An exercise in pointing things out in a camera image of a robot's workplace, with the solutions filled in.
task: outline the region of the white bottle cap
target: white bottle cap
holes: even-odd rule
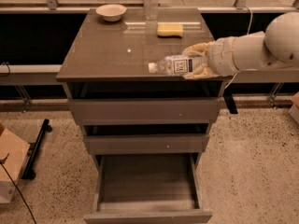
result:
[[[149,72],[150,73],[157,73],[158,67],[156,63],[149,63]]]

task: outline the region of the bowl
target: bowl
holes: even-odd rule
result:
[[[105,21],[118,21],[126,12],[127,7],[119,4],[102,5],[96,9],[96,13],[101,15]]]

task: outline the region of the dresser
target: dresser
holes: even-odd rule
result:
[[[112,23],[91,10],[58,73],[98,171],[86,223],[192,224],[212,216],[196,167],[228,80],[150,74],[149,63],[213,39],[197,9],[160,8],[158,22],[183,24],[183,37],[158,37],[142,8]]]

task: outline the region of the yellow sponge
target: yellow sponge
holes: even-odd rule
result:
[[[158,24],[158,36],[180,36],[183,37],[183,25],[181,24]]]

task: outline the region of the bottle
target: bottle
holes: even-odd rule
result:
[[[166,56],[157,63],[149,63],[149,72],[171,77],[184,76],[204,69],[203,61],[202,56]]]
[[[144,10],[146,20],[157,20],[158,17],[158,0],[144,0]]]

